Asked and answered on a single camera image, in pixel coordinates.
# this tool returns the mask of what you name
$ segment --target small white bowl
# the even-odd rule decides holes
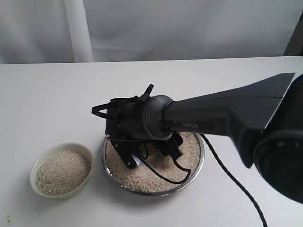
[[[42,164],[49,158],[52,158],[54,155],[56,155],[59,152],[62,151],[72,151],[72,152],[77,152],[82,154],[90,163],[90,172],[88,174],[88,176],[86,177],[86,179],[82,182],[82,184],[79,185],[79,187],[75,188],[73,191],[63,194],[63,195],[47,195],[44,194],[43,192],[41,192],[36,184],[36,175],[38,172],[38,169],[42,166]],[[92,155],[92,153],[90,152],[90,150],[88,150],[85,146],[81,145],[81,144],[77,144],[77,143],[63,143],[60,145],[57,145],[55,147],[52,147],[50,149],[48,149],[46,152],[44,152],[35,162],[35,164],[32,167],[32,170],[30,172],[30,176],[29,176],[29,181],[30,181],[30,185],[32,186],[33,190],[44,197],[47,198],[60,198],[60,199],[67,199],[70,198],[76,194],[78,194],[86,185],[86,183],[88,182],[90,175],[94,169],[94,157]]]

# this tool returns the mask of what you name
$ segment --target piper logo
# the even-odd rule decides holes
[[[197,124],[194,123],[182,123],[183,127],[189,128],[189,129],[199,129]]]

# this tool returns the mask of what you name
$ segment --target white backdrop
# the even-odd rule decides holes
[[[0,63],[282,55],[303,0],[2,0]]]

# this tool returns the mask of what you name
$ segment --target robotic arm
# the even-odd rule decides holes
[[[254,163],[272,187],[303,203],[303,75],[294,80],[294,73],[279,74],[177,102],[150,97],[152,87],[140,97],[112,99],[92,109],[107,119],[112,143],[124,145],[116,150],[129,168],[138,166],[131,150],[146,141],[178,158],[177,131],[228,136],[247,168]]]

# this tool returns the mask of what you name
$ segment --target bowl rim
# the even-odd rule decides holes
[[[102,165],[103,165],[103,169],[105,170],[106,174],[109,176],[109,178],[116,184],[118,185],[120,188],[126,190],[127,192],[133,193],[133,194],[137,194],[137,195],[141,195],[141,196],[166,196],[166,195],[170,195],[172,193],[178,192],[181,189],[185,188],[186,186],[188,186],[190,183],[192,183],[192,181],[198,176],[198,174],[201,171],[202,165],[204,163],[204,159],[205,159],[205,148],[204,148],[204,144],[203,144],[203,140],[202,137],[198,134],[198,133],[193,133],[195,135],[195,137],[198,139],[198,143],[200,146],[200,160],[198,163],[198,166],[196,167],[195,171],[193,172],[193,174],[182,184],[178,185],[175,188],[172,189],[168,189],[166,191],[163,192],[142,192],[142,191],[138,191],[138,190],[133,190],[131,188],[128,187],[124,187],[124,185],[122,183],[120,183],[118,180],[115,179],[115,177],[111,174],[110,170],[107,167],[107,164],[105,162],[105,149],[106,149],[106,144],[108,141],[108,135],[105,136],[104,140],[103,140],[103,144],[102,144],[102,152],[101,152],[101,161],[102,161]]]
[[[43,193],[42,191],[40,191],[36,185],[36,176],[34,176],[34,168],[35,166],[37,165],[37,163],[39,162],[40,159],[42,159],[45,155],[47,155],[48,153],[50,153],[51,151],[53,150],[57,150],[58,148],[60,147],[63,147],[63,146],[68,146],[68,145],[77,145],[77,146],[80,146],[82,148],[84,148],[90,155],[91,155],[91,164],[90,164],[90,171],[89,171],[89,174],[87,175],[87,177],[85,178],[85,180],[77,187],[75,188],[74,190],[66,193],[66,194],[62,194],[62,195],[47,195],[45,193]],[[55,145],[49,149],[47,149],[46,151],[44,151],[37,159],[36,161],[34,162],[34,164],[32,165],[32,168],[31,168],[31,171],[30,171],[30,174],[29,174],[29,182],[30,182],[30,186],[31,188],[39,195],[43,196],[43,197],[46,197],[46,198],[62,198],[62,197],[69,197],[70,195],[72,195],[73,193],[75,193],[78,189],[80,189],[81,187],[83,187],[87,181],[89,180],[93,170],[94,170],[94,167],[95,167],[95,158],[94,158],[94,155],[93,153],[84,145],[82,144],[79,144],[79,143],[74,143],[74,142],[65,142],[65,143],[61,143],[61,144],[58,144],[58,145]]]

